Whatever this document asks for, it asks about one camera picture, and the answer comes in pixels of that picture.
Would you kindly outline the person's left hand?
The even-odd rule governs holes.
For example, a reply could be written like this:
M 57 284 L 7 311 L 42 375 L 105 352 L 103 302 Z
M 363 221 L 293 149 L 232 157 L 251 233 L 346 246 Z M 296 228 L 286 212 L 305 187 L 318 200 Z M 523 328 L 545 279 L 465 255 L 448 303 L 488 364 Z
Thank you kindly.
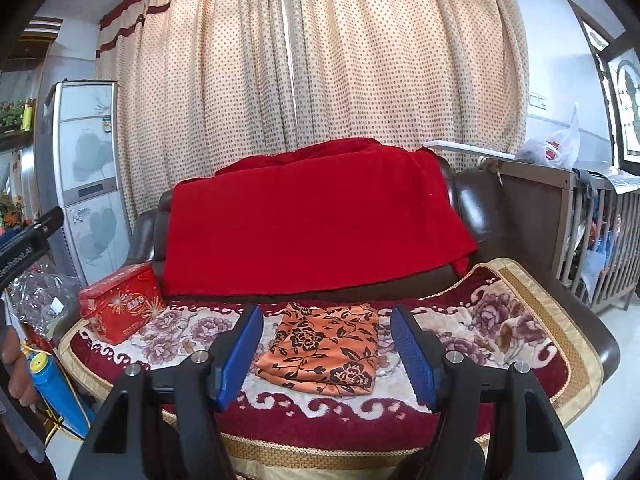
M 38 394 L 32 376 L 29 374 L 26 356 L 22 352 L 21 341 L 13 327 L 6 329 L 6 338 L 1 347 L 2 363 L 8 368 L 9 394 L 23 406 L 31 406 Z

